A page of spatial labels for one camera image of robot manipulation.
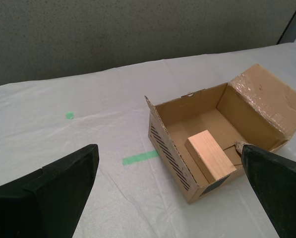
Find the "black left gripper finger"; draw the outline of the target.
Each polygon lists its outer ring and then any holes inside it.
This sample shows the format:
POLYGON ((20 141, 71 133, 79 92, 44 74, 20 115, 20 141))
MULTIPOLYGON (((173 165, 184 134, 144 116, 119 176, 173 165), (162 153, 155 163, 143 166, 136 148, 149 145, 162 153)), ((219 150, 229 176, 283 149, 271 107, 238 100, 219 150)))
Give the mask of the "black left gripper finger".
POLYGON ((296 238, 296 162, 251 144, 241 149, 249 183, 281 238, 296 238))
POLYGON ((98 145, 89 144, 1 185, 0 238, 71 238, 98 165, 98 145))

